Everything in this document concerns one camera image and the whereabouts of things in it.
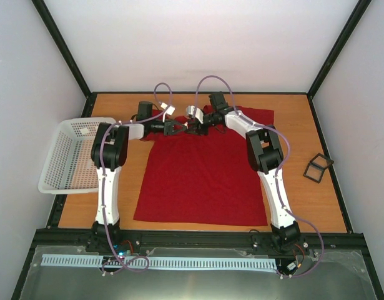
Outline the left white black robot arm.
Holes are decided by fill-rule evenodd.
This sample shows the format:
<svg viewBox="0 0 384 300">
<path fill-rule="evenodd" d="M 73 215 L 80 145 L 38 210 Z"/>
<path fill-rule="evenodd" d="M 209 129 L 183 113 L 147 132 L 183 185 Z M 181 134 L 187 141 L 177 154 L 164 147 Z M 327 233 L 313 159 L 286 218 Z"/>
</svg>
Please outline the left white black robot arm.
<svg viewBox="0 0 384 300">
<path fill-rule="evenodd" d="M 126 123 L 102 122 L 91 149 L 91 159 L 97 171 L 98 204 L 92 233 L 107 251 L 116 251 L 122 244 L 120 215 L 118 209 L 119 178 L 127 160 L 131 140 L 141 140 L 150 133 L 172 136 L 186 131 L 187 125 L 167 115 L 173 110 L 164 106 L 158 114 L 153 113 L 154 104 L 141 101 L 134 117 Z"/>
</svg>

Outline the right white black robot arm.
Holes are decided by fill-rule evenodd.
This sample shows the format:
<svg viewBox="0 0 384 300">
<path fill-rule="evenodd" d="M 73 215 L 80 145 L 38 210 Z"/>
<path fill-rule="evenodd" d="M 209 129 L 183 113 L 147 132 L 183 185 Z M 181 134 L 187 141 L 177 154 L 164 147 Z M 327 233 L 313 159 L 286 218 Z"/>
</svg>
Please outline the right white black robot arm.
<svg viewBox="0 0 384 300">
<path fill-rule="evenodd" d="M 283 182 L 286 157 L 279 139 L 284 136 L 273 125 L 256 122 L 236 106 L 229 106 L 221 92 L 211 94 L 209 99 L 211 113 L 204 113 L 196 105 L 187 106 L 187 129 L 194 134 L 206 134 L 209 127 L 221 124 L 245 139 L 249 165 L 258 174 L 270 206 L 272 245 L 278 252 L 285 251 L 300 238 L 300 228 Z"/>
</svg>

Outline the red t-shirt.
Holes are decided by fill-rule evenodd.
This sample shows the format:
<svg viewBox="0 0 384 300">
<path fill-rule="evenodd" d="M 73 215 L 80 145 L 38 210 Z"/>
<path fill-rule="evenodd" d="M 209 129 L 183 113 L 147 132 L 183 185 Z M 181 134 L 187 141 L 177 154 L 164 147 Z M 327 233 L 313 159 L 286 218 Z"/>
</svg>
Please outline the red t-shirt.
<svg viewBox="0 0 384 300">
<path fill-rule="evenodd" d="M 134 219 L 158 223 L 267 226 L 260 178 L 245 138 L 223 126 L 206 135 L 150 133 Z"/>
</svg>

